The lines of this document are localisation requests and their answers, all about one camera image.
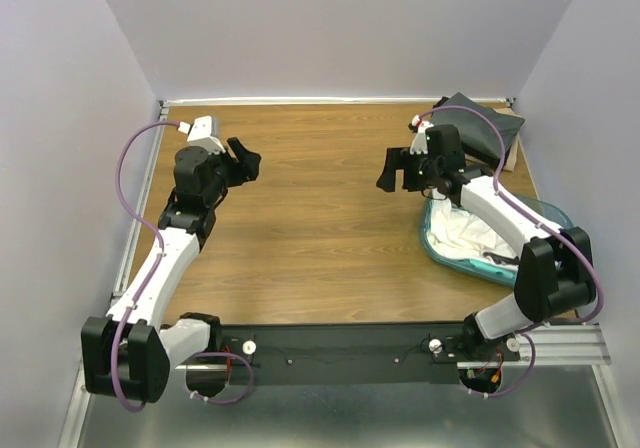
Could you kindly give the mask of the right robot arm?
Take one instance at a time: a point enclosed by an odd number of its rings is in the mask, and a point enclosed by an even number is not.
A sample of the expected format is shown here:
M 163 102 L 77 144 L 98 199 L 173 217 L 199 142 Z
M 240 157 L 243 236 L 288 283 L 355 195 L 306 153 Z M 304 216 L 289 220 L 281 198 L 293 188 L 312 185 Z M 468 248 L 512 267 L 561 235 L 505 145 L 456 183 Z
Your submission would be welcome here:
M 483 359 L 509 335 L 602 302 L 589 235 L 544 218 L 509 193 L 488 167 L 468 164 L 455 126 L 418 128 L 411 146 L 387 149 L 376 185 L 385 192 L 433 189 L 478 216 L 515 251 L 512 293 L 462 323 L 460 347 L 467 357 Z

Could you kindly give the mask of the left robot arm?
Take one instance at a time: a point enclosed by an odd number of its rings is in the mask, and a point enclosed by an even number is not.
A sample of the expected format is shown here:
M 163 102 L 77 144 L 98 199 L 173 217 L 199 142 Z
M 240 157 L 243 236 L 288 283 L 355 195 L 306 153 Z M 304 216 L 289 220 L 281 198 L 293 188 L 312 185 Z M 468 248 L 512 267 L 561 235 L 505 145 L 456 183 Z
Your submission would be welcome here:
M 162 322 L 187 268 L 201 253 L 229 190 L 259 176 L 260 154 L 232 137 L 192 142 L 174 158 L 174 187 L 152 230 L 154 244 L 137 275 L 102 317 L 81 330 L 85 386 L 139 412 L 164 393 L 169 375 L 194 357 L 201 363 L 228 356 L 218 317 L 186 313 Z

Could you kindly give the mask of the grey t-shirt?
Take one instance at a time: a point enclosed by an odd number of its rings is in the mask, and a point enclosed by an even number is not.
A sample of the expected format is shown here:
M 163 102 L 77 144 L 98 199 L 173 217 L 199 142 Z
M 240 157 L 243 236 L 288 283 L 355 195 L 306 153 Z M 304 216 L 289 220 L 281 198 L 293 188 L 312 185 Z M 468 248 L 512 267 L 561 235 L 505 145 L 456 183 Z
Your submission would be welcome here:
M 509 154 L 510 147 L 516 135 L 518 135 L 524 120 L 512 116 L 498 113 L 496 110 L 481 106 L 462 93 L 458 92 L 449 97 L 446 106 L 463 106 L 481 113 L 499 131 L 506 155 Z M 496 167 L 501 159 L 501 150 L 498 138 L 489 124 L 466 110 L 439 110 L 431 115 L 430 121 L 434 125 L 453 125 L 460 135 L 460 140 L 467 155 Z

